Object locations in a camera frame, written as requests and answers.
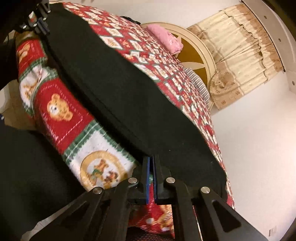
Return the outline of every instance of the black cloth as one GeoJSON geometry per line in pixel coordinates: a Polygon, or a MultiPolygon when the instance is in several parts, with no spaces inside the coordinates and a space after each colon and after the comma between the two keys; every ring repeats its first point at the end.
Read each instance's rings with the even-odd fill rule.
{"type": "Polygon", "coordinates": [[[14,241],[85,190],[43,135],[2,121],[0,134],[0,237],[14,241]]]}
{"type": "Polygon", "coordinates": [[[86,21],[62,4],[51,9],[44,45],[82,104],[132,155],[159,154],[173,177],[226,199],[226,175],[196,126],[86,21]]]}

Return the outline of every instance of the pink pillow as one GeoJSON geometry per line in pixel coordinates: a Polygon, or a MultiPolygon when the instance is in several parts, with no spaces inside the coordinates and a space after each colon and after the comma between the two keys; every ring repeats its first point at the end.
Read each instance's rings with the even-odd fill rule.
{"type": "Polygon", "coordinates": [[[158,24],[149,24],[146,27],[146,30],[153,34],[171,54],[180,53],[180,51],[183,49],[181,40],[177,39],[164,27],[158,24]]]}

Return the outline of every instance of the teddy bear print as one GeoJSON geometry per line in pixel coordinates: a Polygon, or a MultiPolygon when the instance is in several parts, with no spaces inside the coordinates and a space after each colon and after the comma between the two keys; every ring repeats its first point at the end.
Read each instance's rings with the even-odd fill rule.
{"type": "Polygon", "coordinates": [[[52,95],[52,99],[47,104],[47,111],[50,117],[56,121],[70,121],[73,117],[67,102],[60,99],[58,94],[52,95]]]}

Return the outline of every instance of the round wooden headboard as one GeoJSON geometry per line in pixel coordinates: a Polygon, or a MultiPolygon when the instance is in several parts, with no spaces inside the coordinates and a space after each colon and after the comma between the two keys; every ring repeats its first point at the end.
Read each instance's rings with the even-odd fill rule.
{"type": "MultiPolygon", "coordinates": [[[[177,25],[162,22],[153,23],[159,24],[177,38],[181,38],[184,47],[181,53],[175,55],[175,57],[185,68],[191,68],[198,74],[209,88],[210,80],[216,71],[216,65],[210,51],[203,42],[192,32],[177,25]]],[[[145,28],[148,24],[152,23],[145,23],[141,26],[145,28]]]]}

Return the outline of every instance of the floral pattern curtain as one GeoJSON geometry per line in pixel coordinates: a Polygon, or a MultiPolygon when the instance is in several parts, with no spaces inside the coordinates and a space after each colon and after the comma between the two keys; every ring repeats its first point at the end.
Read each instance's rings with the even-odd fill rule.
{"type": "Polygon", "coordinates": [[[226,8],[188,30],[204,42],[215,60],[210,94],[219,110],[283,69],[266,30],[244,4],[226,8]]]}

